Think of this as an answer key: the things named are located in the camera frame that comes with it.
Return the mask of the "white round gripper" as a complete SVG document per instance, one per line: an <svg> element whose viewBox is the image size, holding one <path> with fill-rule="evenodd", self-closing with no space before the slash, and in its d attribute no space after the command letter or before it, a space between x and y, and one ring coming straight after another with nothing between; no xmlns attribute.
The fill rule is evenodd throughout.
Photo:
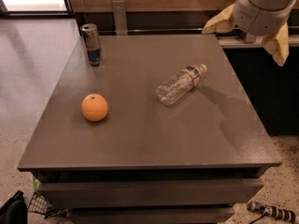
<svg viewBox="0 0 299 224"><path fill-rule="evenodd" d="M235 4L209 19L202 33L229 33L236 24L250 35L265 35L263 48L282 67L289 56L289 30L286 22L292 6L293 0L236 0Z"/></svg>

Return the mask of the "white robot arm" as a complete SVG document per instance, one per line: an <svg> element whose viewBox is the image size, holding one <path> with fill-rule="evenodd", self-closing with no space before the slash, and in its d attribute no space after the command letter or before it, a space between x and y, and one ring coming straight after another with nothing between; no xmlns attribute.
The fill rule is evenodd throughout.
<svg viewBox="0 0 299 224"><path fill-rule="evenodd" d="M228 33L236 26L244 33L263 37L263 48L278 66L289 56L287 20L297 0L236 0L208 20L203 34Z"/></svg>

